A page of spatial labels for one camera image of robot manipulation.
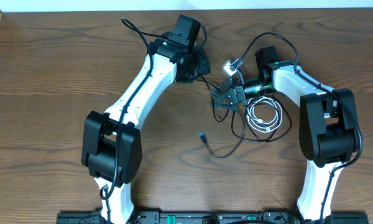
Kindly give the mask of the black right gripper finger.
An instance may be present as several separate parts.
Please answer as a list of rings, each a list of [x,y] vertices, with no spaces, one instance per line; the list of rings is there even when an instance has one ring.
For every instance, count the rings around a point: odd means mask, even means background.
[[[217,93],[225,93],[226,91],[234,88],[235,86],[236,86],[236,81],[234,79],[230,78],[229,80],[225,81],[223,84],[218,86],[216,88],[216,92]]]
[[[211,104],[214,106],[215,109],[224,109],[224,110],[232,110],[237,111],[237,106],[233,108],[231,106],[231,91],[227,91],[225,93],[212,93],[211,94],[212,100]]]

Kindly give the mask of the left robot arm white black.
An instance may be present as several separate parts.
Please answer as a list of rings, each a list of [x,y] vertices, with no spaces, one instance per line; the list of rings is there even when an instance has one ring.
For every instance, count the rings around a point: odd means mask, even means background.
[[[85,119],[81,163],[98,187],[100,223],[127,223],[134,213],[131,182],[142,161],[140,132],[164,90],[172,83],[193,83],[210,72],[204,46],[196,40],[203,25],[179,15],[171,32],[145,41],[144,64],[122,96],[104,113]]]

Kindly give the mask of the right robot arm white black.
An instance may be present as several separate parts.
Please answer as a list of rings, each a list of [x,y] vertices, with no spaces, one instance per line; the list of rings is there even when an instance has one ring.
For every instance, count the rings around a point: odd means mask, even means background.
[[[349,89],[335,90],[305,73],[296,62],[281,61],[275,47],[255,53],[259,76],[232,80],[215,91],[215,108],[246,107],[250,129],[273,132],[281,117],[265,123],[253,114],[259,103],[270,102],[270,93],[282,93],[300,110],[299,143],[307,159],[303,190],[297,200],[300,220],[326,223],[331,218],[331,200],[342,170],[355,163],[362,152],[354,95]]]

